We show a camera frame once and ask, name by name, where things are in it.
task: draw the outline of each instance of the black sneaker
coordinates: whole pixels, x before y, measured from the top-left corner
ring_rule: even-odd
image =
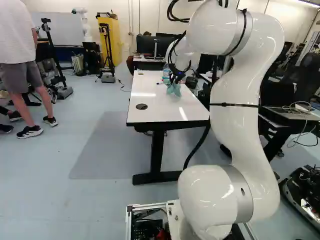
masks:
[[[0,133],[4,132],[5,134],[9,134],[12,132],[13,129],[14,126],[0,124]]]
[[[10,122],[15,122],[23,119],[18,111],[14,111],[13,113],[8,114],[8,116],[9,116]]]
[[[43,131],[44,131],[44,129],[39,127],[38,125],[35,125],[33,127],[26,126],[21,132],[18,132],[16,134],[16,137],[18,139],[27,139],[30,137],[38,136],[38,135],[42,134]]]
[[[53,118],[48,118],[48,116],[45,116],[45,117],[43,118],[43,121],[44,121],[46,124],[49,124],[52,128],[58,125],[55,117],[53,117]]]

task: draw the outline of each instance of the person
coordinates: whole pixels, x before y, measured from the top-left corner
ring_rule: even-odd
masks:
[[[22,119],[22,116],[19,114],[18,111],[11,111],[9,109],[6,109],[3,106],[0,106],[0,114],[8,116],[10,119],[10,122],[15,122]],[[0,124],[0,131],[4,132],[5,134],[11,133],[13,129],[14,129],[14,126],[12,125]]]
[[[28,92],[27,78],[40,94],[47,116],[43,121],[51,127],[58,125],[51,98],[44,87],[35,62],[37,31],[27,7],[20,0],[0,0],[0,78],[15,108],[27,126],[16,134],[18,139],[40,135],[44,129],[36,125],[22,98]]]

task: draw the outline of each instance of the black strap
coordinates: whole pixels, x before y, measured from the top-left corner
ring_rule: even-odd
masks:
[[[221,107],[246,107],[246,108],[261,108],[260,105],[253,104],[236,104],[236,103],[210,103],[210,106],[221,106]]]
[[[247,15],[246,15],[247,9],[245,8],[245,9],[240,10],[240,11],[242,12],[243,17],[244,17],[244,25],[243,25],[243,30],[242,30],[242,33],[241,33],[241,37],[240,37],[238,43],[235,45],[235,47],[234,47],[230,52],[228,52],[227,54],[225,54],[225,56],[228,56],[228,55],[232,54],[232,53],[239,47],[242,39],[244,38],[246,29],[247,29]]]

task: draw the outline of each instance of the white robot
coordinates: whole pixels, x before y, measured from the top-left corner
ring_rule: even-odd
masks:
[[[180,175],[182,240],[222,240],[233,223],[265,219],[277,210],[280,192],[260,143],[256,106],[262,79],[283,46],[284,31],[275,18],[236,10],[236,0],[206,0],[185,37],[170,45],[167,62],[177,74],[193,52],[234,59],[232,70],[214,84],[216,105],[210,107],[212,129],[231,151],[232,165],[195,165]]]

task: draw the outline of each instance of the computer monitor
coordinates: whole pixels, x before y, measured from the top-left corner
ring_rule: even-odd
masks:
[[[156,37],[169,37],[174,39],[179,39],[181,34],[171,34],[171,33],[164,33],[164,32],[157,32],[155,34]]]
[[[136,50],[141,54],[154,54],[155,53],[155,40],[157,43],[157,56],[165,57],[169,45],[175,40],[174,37],[167,36],[136,36]]]

